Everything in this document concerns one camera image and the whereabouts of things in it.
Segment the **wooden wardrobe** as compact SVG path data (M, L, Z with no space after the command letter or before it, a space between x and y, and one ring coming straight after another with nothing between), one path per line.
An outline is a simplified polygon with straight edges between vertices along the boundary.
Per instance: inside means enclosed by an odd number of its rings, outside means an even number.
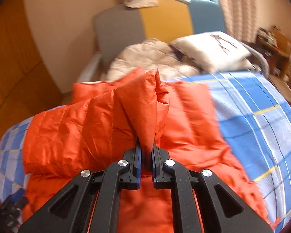
M29 29L23 0L0 6L0 139L11 126L58 106L62 94Z

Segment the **beige quilted blanket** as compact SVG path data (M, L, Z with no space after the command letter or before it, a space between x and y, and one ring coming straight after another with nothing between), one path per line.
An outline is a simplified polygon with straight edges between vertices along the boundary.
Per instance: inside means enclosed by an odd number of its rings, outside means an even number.
M156 38L150 38L126 47L111 63L104 80L115 82L138 67L146 72L158 69L163 81L200 74L200 70L194 66L192 60L186 56L178 59L170 45Z

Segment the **white printed pillow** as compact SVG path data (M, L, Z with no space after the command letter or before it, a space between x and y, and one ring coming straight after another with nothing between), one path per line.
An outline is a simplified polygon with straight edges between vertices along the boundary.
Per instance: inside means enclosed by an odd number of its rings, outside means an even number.
M206 73L250 68L249 50L223 32L208 32L180 37L170 42Z

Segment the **blue plaid bed sheet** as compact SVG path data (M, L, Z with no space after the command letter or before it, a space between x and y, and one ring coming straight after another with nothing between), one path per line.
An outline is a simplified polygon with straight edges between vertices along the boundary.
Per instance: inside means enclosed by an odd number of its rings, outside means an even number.
M218 73L181 81L207 85L222 138L258 186L267 210L264 220L280 232L291 220L290 105L261 74ZM23 148L33 118L9 128L0 141L0 201L27 190Z

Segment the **orange puffer down jacket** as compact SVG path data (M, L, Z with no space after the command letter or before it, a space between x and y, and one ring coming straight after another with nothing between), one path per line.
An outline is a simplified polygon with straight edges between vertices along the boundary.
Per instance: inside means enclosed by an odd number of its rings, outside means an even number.
M267 218L258 186L222 138L207 85L163 83L157 70L138 68L112 84L75 84L70 105L35 115L24 140L30 177L22 219L82 170L104 170L136 143L142 149L141 188L122 193L118 232L173 232L170 192L156 190L150 176L153 144L190 170L212 170Z

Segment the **wooden desk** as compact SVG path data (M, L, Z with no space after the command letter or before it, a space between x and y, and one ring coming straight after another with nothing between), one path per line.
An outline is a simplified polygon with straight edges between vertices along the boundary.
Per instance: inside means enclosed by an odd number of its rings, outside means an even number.
M267 58L270 74L275 75L277 72L281 78L285 77L291 63L291 38L276 27L271 30L259 28L256 43L270 55Z

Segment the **right striped curtain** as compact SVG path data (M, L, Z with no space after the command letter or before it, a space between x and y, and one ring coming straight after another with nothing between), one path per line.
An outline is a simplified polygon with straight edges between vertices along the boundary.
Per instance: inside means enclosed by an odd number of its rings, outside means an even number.
M256 0L219 0L227 32L233 38L255 42L257 26Z

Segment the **grey yellow blue headboard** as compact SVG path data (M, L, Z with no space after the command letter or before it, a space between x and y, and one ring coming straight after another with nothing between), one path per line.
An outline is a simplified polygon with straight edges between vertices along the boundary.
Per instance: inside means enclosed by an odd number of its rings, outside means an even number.
M209 0L158 0L157 7L132 9L116 5L96 15L94 27L102 64L107 70L127 46L148 38L170 41L204 32L226 32L223 11Z

